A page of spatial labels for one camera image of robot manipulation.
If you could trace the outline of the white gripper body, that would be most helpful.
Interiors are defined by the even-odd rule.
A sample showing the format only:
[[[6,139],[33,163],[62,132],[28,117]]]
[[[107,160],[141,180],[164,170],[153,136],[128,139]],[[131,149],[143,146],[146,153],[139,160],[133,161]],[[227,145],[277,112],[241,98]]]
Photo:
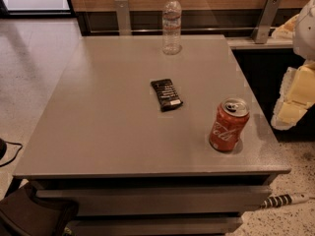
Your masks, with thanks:
[[[315,60],[315,0],[300,11],[293,33],[293,51],[305,60]]]

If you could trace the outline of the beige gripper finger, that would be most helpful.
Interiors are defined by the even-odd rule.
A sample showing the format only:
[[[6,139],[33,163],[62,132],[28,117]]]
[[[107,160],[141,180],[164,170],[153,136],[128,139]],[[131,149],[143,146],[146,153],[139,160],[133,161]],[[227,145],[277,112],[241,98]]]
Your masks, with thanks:
[[[307,61],[298,69],[288,67],[283,75],[271,125],[276,130],[294,127],[315,104],[315,62]]]
[[[298,15],[293,16],[284,24],[276,28],[272,33],[272,38],[274,39],[292,39],[295,24],[297,21]]]

